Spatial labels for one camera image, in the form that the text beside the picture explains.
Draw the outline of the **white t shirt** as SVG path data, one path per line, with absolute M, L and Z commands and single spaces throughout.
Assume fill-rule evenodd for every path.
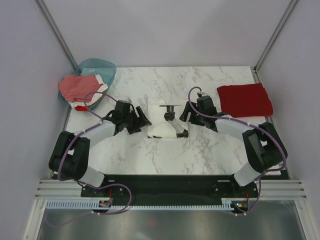
M 187 101 L 178 99 L 168 102 L 163 99 L 148 99 L 147 118 L 151 125 L 147 127 L 147 136 L 157 139 L 188 138 L 188 124 L 180 120 Z

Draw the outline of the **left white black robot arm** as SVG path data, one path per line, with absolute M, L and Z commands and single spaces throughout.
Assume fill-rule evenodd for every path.
M 106 196 L 110 185 L 105 175 L 89 166 L 90 148 L 101 141 L 114 137 L 124 129 L 131 134 L 151 126 L 140 106 L 119 100 L 115 108 L 97 124 L 78 133 L 62 131 L 50 156 L 48 167 L 57 173 L 60 181 L 73 180 L 92 187 L 99 197 Z

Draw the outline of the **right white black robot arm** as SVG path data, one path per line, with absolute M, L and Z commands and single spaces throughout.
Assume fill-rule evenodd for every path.
M 229 191 L 235 197 L 242 196 L 247 185 L 265 173 L 275 172 L 274 166 L 286 163 L 288 152 L 272 123 L 253 125 L 217 112 L 208 95 L 199 97 L 196 102 L 187 101 L 179 119 L 230 135 L 244 143 L 247 163 L 233 174 L 234 181 L 229 184 Z

